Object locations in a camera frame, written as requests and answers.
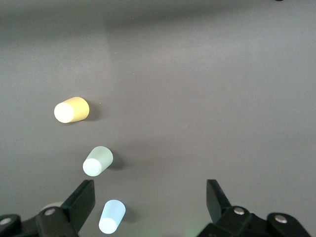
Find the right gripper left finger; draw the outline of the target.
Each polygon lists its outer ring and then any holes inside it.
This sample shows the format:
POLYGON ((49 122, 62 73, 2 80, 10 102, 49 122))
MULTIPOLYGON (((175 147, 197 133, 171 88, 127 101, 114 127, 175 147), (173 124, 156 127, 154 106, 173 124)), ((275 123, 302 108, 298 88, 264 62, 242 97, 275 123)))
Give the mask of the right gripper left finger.
POLYGON ((0 217, 2 237, 77 237, 95 206, 93 180, 84 180, 60 205, 22 221, 17 214, 0 217))

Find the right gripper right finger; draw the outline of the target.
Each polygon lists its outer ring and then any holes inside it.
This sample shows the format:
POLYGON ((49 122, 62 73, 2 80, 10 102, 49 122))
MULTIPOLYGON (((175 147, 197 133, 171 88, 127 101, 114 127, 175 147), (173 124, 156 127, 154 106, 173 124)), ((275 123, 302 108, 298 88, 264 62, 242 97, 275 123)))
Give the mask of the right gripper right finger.
POLYGON ((199 237, 309 237, 293 216, 270 213, 264 220, 241 206, 230 204, 217 180, 206 183, 206 206, 212 222, 199 237))

